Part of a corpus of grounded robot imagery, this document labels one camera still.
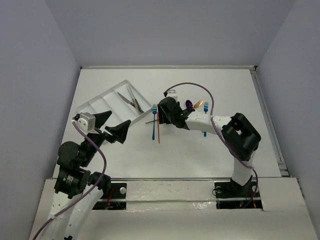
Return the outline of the orange chopstick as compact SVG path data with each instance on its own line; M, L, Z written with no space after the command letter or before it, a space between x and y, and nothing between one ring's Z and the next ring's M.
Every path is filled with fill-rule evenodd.
M157 111L156 113L157 117L157 138L158 138L158 143L160 144L160 123L159 123L159 112Z

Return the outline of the pink handled knife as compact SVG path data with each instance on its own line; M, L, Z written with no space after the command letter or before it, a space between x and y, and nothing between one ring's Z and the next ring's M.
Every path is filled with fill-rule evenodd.
M137 102L137 100L136 100L136 98L135 98L134 96L132 97L132 102L133 102L134 105L136 106L137 110L138 110L139 112L141 112L140 106L139 106L139 104L138 104L138 102Z

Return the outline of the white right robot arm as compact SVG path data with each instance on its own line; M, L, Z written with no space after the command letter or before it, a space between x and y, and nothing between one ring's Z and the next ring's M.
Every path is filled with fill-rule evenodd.
M253 158L261 135L242 113L212 116L194 108L182 109L173 97L162 99L157 106L160 124L217 135L226 145L234 162L230 182L220 188L225 198L240 198L249 191L252 173L255 172Z

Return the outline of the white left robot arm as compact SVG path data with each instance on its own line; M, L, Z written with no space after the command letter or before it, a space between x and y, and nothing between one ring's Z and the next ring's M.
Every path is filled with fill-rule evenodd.
M77 144L63 143L58 149L58 176L47 221L36 232L35 240L76 240L91 210L100 199L106 209L123 209L123 203L111 203L112 198L126 197L126 183L112 183L106 175L107 159L100 149L107 141L124 143L130 120L109 127L105 123L112 111L96 114L82 112L72 118L72 125L84 137Z

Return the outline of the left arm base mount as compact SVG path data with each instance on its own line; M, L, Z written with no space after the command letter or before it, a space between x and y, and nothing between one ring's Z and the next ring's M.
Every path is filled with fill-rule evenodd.
M93 210L126 210L127 208L127 182L112 181L108 193L94 205Z

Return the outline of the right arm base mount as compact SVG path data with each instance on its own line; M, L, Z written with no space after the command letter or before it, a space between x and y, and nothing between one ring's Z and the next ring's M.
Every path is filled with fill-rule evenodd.
M232 188L230 181L218 181L214 183L211 193L215 196L218 210L263 209L255 181L244 190Z

